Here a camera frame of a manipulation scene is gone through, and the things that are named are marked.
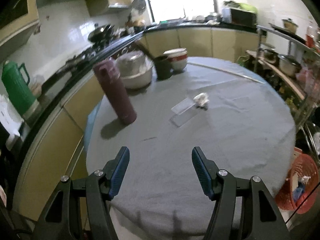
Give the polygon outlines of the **clear plastic sheet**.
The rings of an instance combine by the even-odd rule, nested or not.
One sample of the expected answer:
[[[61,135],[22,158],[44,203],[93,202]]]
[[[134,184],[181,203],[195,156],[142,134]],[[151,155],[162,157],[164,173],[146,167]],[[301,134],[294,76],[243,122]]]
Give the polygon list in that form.
[[[190,98],[186,98],[176,106],[172,107],[174,113],[170,121],[176,126],[181,127],[198,115],[196,103]]]

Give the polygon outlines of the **red plastic trash basket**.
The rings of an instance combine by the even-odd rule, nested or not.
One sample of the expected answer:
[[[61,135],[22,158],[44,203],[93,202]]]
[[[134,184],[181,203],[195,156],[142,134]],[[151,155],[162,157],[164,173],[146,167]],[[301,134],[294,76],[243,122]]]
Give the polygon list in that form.
[[[317,197],[318,168],[307,154],[300,154],[292,163],[287,178],[275,197],[277,206],[285,211],[308,212]]]

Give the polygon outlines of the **grey tablecloth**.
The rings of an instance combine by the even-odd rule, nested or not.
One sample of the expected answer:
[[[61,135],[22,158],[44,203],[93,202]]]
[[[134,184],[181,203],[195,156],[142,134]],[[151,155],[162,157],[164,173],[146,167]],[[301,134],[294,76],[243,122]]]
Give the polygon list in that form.
[[[241,66],[209,57],[191,62],[227,69],[260,81]],[[130,162],[119,194],[110,202],[120,239],[201,239],[214,203],[204,195],[191,161],[199,146],[205,156],[235,177],[259,176],[272,195],[286,178],[296,127],[290,109],[265,84],[193,66],[134,94],[134,123],[124,126],[107,98],[95,116],[87,149],[89,173],[102,168],[121,147]],[[206,107],[181,127],[172,107],[207,93]]]

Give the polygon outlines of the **maroon thermos bottle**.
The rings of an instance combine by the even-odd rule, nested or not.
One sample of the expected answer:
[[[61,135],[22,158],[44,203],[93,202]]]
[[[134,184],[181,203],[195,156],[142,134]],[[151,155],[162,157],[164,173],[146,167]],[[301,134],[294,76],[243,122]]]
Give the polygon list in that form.
[[[93,66],[93,72],[118,119],[125,125],[132,124],[137,114],[120,78],[120,71],[115,61],[112,58],[100,61]]]

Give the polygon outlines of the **clay pot on rack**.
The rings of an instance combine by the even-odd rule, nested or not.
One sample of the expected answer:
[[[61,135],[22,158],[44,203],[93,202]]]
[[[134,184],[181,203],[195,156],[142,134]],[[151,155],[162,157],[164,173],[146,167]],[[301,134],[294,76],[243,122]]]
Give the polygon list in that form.
[[[282,19],[282,22],[283,22],[283,27],[287,31],[289,31],[289,32],[291,32],[293,34],[296,34],[298,25],[295,22],[293,22],[292,19],[290,19],[290,18]]]

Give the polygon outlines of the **blue plastic bag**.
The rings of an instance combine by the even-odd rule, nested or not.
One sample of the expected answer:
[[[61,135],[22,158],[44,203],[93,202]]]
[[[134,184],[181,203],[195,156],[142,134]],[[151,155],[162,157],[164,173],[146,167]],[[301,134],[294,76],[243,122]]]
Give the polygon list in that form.
[[[298,182],[298,186],[294,189],[292,193],[293,201],[296,203],[304,192],[305,192],[305,185],[301,182]]]

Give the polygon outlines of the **green thermos jug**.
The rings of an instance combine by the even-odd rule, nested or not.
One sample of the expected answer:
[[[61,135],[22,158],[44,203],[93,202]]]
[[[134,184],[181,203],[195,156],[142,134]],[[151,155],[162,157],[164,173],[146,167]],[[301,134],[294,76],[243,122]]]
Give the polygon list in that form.
[[[25,64],[18,66],[14,61],[5,61],[1,80],[16,111],[25,121],[30,119],[39,102],[29,88],[30,76]]]

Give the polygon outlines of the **steel pot on rack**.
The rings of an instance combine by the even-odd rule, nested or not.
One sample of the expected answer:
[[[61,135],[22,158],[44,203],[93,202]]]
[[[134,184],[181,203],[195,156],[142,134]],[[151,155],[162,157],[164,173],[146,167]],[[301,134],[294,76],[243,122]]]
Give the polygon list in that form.
[[[295,77],[295,75],[301,70],[301,65],[292,56],[278,54],[279,69],[289,77]]]

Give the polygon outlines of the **steel pot with lid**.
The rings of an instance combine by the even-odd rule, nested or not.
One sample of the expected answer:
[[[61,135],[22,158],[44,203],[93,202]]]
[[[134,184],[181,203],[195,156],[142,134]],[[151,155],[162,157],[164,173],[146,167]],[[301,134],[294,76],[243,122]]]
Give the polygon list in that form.
[[[116,67],[126,89],[138,90],[152,81],[153,63],[146,59],[142,51],[132,51],[116,59]]]

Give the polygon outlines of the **long white stick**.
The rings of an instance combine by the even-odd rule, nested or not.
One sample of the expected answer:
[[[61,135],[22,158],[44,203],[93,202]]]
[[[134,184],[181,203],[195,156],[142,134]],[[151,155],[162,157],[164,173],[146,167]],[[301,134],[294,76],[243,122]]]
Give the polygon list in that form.
[[[230,70],[227,70],[227,69],[221,69],[221,68],[217,68],[217,67],[208,66],[206,64],[200,64],[200,63],[195,63],[195,62],[190,62],[190,61],[188,61],[188,64],[191,64],[193,66],[207,68],[207,69],[217,70],[219,72],[224,72],[224,73],[227,73],[227,74],[230,74],[230,75],[234,75],[234,76],[237,76],[237,77],[242,77],[244,79],[251,80],[251,81],[256,82],[256,83],[265,84],[263,81],[255,79],[253,77],[250,77],[250,76],[247,76],[247,75],[244,75],[244,74],[240,74],[240,73],[236,73],[236,72],[233,72],[233,71],[230,71]]]

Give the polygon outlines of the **crumpled white tissue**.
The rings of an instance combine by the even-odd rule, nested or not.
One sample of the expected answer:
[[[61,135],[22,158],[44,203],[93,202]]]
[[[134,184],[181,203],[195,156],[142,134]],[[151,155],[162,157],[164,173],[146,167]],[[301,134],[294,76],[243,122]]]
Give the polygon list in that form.
[[[193,98],[193,101],[197,105],[197,107],[206,107],[209,102],[209,96],[207,93],[200,93]]]

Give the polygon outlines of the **white electric kettle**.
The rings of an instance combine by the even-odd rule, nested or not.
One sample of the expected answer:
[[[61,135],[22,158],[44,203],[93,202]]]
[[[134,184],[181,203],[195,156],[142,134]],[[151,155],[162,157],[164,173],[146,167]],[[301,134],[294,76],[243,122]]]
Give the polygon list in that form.
[[[6,148],[10,151],[21,137],[20,127],[24,123],[15,107],[5,95],[1,95],[1,125],[9,133],[5,140]]]

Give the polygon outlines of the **black microwave oven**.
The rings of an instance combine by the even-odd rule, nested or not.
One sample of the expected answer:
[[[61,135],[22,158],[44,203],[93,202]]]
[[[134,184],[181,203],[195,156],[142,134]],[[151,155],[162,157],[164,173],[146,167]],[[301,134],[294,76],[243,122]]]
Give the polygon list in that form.
[[[254,12],[238,8],[223,8],[223,22],[254,28],[257,25],[257,15]]]

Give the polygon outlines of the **stacked red white bowls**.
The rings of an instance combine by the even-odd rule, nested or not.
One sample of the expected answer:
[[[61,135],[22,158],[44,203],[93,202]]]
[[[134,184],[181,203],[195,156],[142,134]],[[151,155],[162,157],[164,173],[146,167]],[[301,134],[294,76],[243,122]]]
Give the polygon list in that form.
[[[168,57],[173,71],[177,73],[184,71],[188,60],[188,52],[186,48],[167,50],[163,53],[163,55]]]

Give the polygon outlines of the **dark chopstick holder cup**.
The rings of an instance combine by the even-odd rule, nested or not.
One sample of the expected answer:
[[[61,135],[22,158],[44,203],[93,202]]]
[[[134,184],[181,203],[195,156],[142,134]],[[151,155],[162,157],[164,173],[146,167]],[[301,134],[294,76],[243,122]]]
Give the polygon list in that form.
[[[158,56],[153,59],[153,63],[157,73],[157,80],[166,80],[172,76],[172,66],[167,56]]]

